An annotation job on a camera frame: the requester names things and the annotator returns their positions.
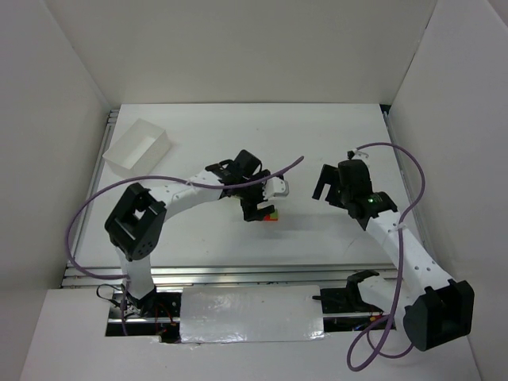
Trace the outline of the light green wood cube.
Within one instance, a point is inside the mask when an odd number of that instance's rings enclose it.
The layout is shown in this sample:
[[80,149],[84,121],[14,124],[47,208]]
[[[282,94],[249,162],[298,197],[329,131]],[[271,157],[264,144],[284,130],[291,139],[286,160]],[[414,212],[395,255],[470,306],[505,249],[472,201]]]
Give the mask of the light green wood cube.
[[274,220],[274,221],[278,221],[279,220],[279,213],[278,211],[274,211],[272,214],[270,214],[270,219],[271,220]]

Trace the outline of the white plastic bin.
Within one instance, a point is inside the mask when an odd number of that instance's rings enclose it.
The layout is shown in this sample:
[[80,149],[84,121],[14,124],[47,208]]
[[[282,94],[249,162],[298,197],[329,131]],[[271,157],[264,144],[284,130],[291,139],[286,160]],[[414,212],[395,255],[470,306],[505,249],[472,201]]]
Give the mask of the white plastic bin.
[[123,178],[149,175],[171,148],[165,129],[144,119],[136,122],[102,155],[112,172]]

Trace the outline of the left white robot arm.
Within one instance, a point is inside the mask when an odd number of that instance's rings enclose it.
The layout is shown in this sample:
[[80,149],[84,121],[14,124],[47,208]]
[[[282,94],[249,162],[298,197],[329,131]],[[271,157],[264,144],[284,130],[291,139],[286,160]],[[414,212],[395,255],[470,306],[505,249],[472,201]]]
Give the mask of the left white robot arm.
[[262,221],[275,212],[273,205],[258,205],[285,196],[289,186],[281,175],[248,187],[224,190],[223,186],[248,183],[271,174],[246,150],[233,160],[205,167],[183,183],[148,189],[140,183],[129,185],[106,219],[105,229],[116,248],[123,275],[126,298],[140,315],[155,312],[158,302],[152,279],[150,254],[156,248],[164,223],[176,214],[205,202],[222,198],[240,200],[245,221]]

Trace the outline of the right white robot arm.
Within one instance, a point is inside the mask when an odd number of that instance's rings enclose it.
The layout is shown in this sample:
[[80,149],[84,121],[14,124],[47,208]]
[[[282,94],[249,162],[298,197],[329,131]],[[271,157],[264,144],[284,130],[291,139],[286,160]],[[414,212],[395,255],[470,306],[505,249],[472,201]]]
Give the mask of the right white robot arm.
[[455,281],[401,223],[389,195],[373,190],[364,161],[324,165],[313,197],[346,210],[402,271],[394,320],[416,349],[424,352],[471,332],[475,298],[471,285]]

